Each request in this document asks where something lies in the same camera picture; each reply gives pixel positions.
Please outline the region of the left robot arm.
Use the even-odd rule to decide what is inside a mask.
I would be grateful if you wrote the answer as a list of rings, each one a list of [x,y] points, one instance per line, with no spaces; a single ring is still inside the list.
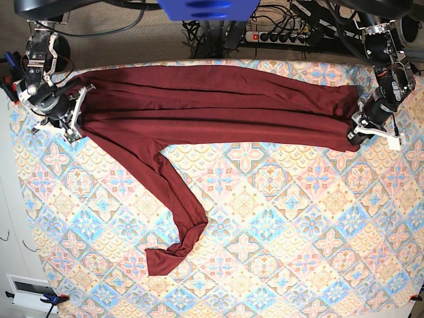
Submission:
[[[348,50],[373,65],[378,86],[367,99],[358,100],[347,138],[359,145],[367,138],[387,140],[390,150],[401,150],[405,142],[395,114],[415,89],[410,61],[400,42],[394,22],[408,15],[412,1],[326,1],[335,19],[337,35]]]

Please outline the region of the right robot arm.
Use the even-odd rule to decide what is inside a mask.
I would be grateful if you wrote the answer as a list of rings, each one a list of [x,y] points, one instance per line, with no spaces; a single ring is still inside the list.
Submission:
[[[83,138],[81,106],[87,93],[95,89],[93,84],[83,86],[80,78],[58,83],[52,79],[70,63],[69,43],[57,26],[67,23],[74,7],[67,1],[15,1],[14,9],[35,24],[26,44],[26,69],[17,82],[18,100],[42,117],[32,133],[57,134],[72,144]]]

